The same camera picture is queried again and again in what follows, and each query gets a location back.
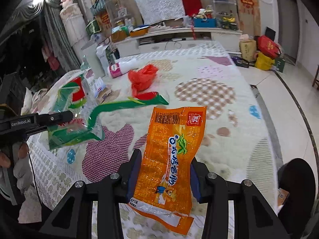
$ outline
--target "curtain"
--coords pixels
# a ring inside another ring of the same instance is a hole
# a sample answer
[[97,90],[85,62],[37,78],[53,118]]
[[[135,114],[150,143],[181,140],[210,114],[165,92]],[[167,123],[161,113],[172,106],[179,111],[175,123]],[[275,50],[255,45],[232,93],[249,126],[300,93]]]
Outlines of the curtain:
[[80,69],[80,62],[70,45],[62,20],[60,18],[60,0],[45,0],[44,19],[50,35],[54,56],[62,68],[68,72]]
[[8,38],[18,28],[30,22],[36,16],[41,14],[43,9],[43,0],[37,4],[29,2],[28,4],[17,8],[7,21],[0,34],[0,43]]

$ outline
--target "paper bag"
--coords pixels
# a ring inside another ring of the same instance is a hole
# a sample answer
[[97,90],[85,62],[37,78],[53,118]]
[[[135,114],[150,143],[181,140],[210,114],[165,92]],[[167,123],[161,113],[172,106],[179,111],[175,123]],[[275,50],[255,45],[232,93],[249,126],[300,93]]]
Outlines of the paper bag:
[[240,41],[239,43],[242,58],[247,61],[254,61],[254,54],[256,53],[257,44],[255,40]]

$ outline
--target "red bag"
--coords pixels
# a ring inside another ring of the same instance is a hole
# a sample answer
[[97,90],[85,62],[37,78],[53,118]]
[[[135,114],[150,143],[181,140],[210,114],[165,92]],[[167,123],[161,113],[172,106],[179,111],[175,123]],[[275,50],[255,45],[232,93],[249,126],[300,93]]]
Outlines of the red bag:
[[137,72],[130,70],[128,73],[129,80],[132,82],[132,94],[135,97],[138,92],[144,91],[151,86],[156,77],[158,68],[152,64],[144,66]]
[[278,45],[265,35],[258,38],[258,48],[267,57],[275,59],[280,56]]

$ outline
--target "floral bedspread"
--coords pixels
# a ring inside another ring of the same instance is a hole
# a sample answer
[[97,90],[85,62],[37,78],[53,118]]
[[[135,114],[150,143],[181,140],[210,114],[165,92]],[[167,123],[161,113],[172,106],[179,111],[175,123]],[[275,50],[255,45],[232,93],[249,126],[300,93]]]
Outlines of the floral bedspread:
[[[121,58],[136,58],[139,66],[152,63],[159,68],[149,91],[169,96],[169,105],[160,107],[207,106],[205,135],[196,154],[198,161],[224,179],[252,180],[268,203],[276,209],[276,172],[268,131],[249,85],[219,43],[209,42],[186,50],[162,51]],[[67,73],[46,95],[39,112],[46,113],[56,91],[80,72]],[[85,72],[90,80],[90,71]],[[130,96],[127,75],[105,79],[112,85],[109,101]],[[77,180],[87,183],[101,180],[128,161],[133,149],[145,148],[153,106],[101,113],[105,133],[103,141],[82,143],[49,151],[47,135],[28,140],[41,200],[51,209]],[[193,199],[194,222],[186,238],[201,238],[206,204]],[[93,209],[92,238],[97,238],[97,202]],[[182,238],[157,221],[120,205],[125,238]],[[229,211],[229,238],[233,238],[233,208]]]

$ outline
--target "yellow bag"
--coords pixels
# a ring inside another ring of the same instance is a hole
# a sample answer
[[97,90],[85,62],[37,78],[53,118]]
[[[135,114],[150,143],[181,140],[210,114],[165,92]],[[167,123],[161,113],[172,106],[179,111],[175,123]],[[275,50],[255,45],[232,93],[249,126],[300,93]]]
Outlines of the yellow bag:
[[270,57],[267,57],[263,53],[259,52],[255,63],[255,67],[257,67],[260,70],[267,71],[272,67],[274,63],[274,59],[271,59]]
[[193,219],[190,164],[204,136],[206,107],[154,107],[129,206],[186,235]]

